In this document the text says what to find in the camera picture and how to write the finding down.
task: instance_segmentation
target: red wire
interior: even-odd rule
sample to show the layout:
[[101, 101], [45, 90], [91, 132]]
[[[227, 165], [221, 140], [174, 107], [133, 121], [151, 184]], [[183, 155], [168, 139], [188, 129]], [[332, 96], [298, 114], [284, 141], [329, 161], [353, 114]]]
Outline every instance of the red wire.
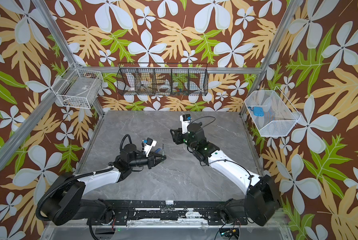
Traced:
[[112, 222], [112, 226], [111, 226], [111, 229], [112, 229], [113, 232], [115, 231], [114, 230], [115, 220], [116, 220], [116, 218], [114, 218], [114, 221]]

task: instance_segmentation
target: blue toy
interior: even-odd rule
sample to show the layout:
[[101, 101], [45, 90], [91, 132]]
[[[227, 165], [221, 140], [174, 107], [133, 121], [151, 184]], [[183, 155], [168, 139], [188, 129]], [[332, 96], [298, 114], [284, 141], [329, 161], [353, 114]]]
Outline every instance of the blue toy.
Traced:
[[257, 117], [263, 117], [264, 116], [263, 108], [261, 108], [261, 107], [252, 107], [252, 108], [248, 107], [248, 109], [253, 111], [254, 116], [257, 116]]

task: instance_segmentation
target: black wire basket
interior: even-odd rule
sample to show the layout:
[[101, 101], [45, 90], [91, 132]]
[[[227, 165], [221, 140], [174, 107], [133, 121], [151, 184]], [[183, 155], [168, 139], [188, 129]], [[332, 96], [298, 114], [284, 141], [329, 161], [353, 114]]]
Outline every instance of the black wire basket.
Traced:
[[117, 87], [121, 95], [200, 95], [208, 92], [207, 64], [119, 63]]

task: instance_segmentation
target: floral wallpaper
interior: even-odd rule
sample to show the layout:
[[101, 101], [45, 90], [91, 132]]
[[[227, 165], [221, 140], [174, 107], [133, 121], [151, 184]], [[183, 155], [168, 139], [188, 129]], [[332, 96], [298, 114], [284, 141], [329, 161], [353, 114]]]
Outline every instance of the floral wallpaper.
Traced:
[[260, 89], [302, 117], [270, 138], [248, 119], [252, 140], [294, 239], [358, 240], [358, 0], [304, 1], [288, 30]]
[[[260, 67], [289, 1], [47, 1], [80, 65], [148, 62]], [[240, 111], [254, 75], [211, 74], [206, 96], [122, 96], [116, 73], [103, 75], [105, 110]], [[174, 79], [178, 84], [183, 76]]]
[[255, 67], [266, 55], [288, 2], [51, 0], [47, 4], [81, 65], [198, 62]]
[[[50, 90], [67, 64], [30, 0], [0, 0], [0, 148]], [[36, 203], [73, 172], [93, 134], [94, 109], [56, 102], [0, 172], [0, 239], [38, 239]]]

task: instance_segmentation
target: marble surface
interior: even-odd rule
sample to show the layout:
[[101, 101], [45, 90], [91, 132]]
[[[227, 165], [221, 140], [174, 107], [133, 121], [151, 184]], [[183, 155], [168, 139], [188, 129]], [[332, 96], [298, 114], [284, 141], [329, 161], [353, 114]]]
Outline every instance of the marble surface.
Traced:
[[[209, 166], [200, 166], [199, 161], [186, 150], [186, 145], [176, 145], [172, 141], [169, 130], [181, 127], [179, 116], [188, 113], [193, 119], [216, 117], [215, 122], [204, 129], [207, 140], [248, 170], [257, 172], [238, 113], [109, 111], [81, 173], [105, 168], [108, 162], [114, 161], [125, 134], [131, 136], [139, 150], [141, 141], [147, 137], [157, 141], [153, 150], [161, 148], [164, 142], [167, 159], [152, 169], [145, 167], [142, 172], [132, 172], [119, 183], [95, 189], [83, 198], [193, 201], [243, 198], [244, 193], [232, 181]], [[210, 120], [212, 118], [200, 121], [205, 125]]]

